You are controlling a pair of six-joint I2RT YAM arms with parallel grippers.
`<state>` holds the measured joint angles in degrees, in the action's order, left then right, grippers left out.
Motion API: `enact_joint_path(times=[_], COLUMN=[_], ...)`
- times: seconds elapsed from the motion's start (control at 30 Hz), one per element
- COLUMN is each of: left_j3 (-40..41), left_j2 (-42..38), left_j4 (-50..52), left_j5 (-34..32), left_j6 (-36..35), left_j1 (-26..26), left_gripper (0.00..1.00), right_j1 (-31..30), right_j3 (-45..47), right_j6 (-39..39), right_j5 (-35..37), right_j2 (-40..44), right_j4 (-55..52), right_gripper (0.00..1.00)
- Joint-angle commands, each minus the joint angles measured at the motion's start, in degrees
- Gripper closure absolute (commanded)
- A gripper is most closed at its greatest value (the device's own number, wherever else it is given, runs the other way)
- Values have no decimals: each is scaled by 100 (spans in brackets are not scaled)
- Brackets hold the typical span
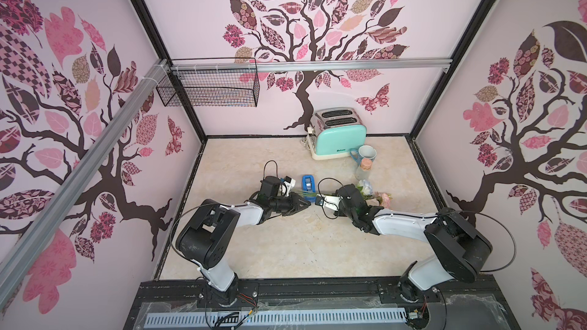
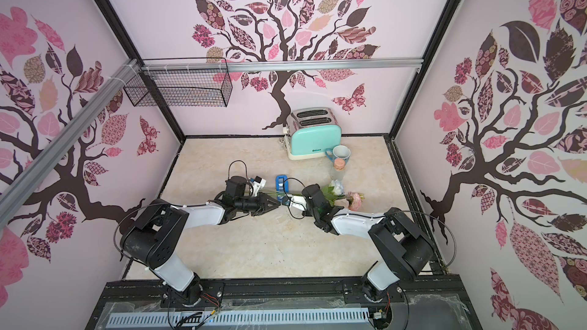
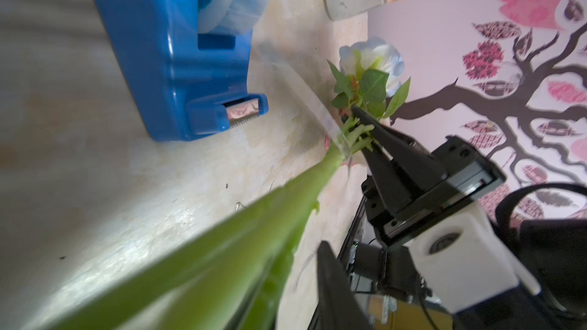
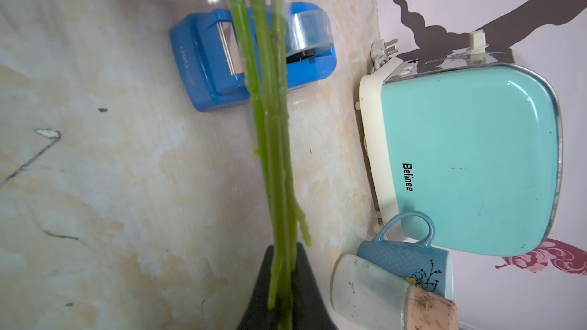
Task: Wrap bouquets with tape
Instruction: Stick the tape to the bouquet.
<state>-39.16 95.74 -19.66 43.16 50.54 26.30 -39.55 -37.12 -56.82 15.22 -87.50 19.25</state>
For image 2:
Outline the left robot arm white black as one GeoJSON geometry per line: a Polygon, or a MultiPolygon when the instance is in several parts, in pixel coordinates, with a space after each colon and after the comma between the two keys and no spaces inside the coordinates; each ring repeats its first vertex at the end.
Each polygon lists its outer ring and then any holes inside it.
{"type": "Polygon", "coordinates": [[[175,205],[154,200],[145,208],[119,241],[121,252],[138,261],[182,295],[200,289],[199,278],[175,254],[186,229],[229,223],[243,212],[247,216],[264,215],[278,208],[279,200],[261,192],[263,180],[249,181],[230,177],[226,188],[206,203],[175,205]]]}

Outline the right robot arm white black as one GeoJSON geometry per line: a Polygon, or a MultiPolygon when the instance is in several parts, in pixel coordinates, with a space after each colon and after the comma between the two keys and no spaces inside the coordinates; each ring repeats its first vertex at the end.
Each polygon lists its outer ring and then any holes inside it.
{"type": "Polygon", "coordinates": [[[302,190],[307,212],[325,233],[371,240],[382,259],[362,277],[362,290],[372,301],[399,281],[414,281],[434,256],[434,243],[402,210],[381,215],[332,206],[317,184],[302,190]]]}

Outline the artificial flower bouquet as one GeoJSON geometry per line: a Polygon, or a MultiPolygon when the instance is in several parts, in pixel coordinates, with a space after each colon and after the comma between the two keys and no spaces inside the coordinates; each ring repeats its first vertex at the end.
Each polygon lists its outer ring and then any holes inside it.
{"type": "MultiPolygon", "coordinates": [[[[350,209],[358,212],[362,209],[365,196],[360,192],[346,192],[342,182],[332,180],[328,186],[321,189],[326,199],[332,206],[341,206],[344,209],[350,209]]],[[[266,193],[276,199],[276,188],[263,188],[260,193],[266,193]]],[[[286,196],[302,196],[301,192],[290,192],[286,196]]]]}

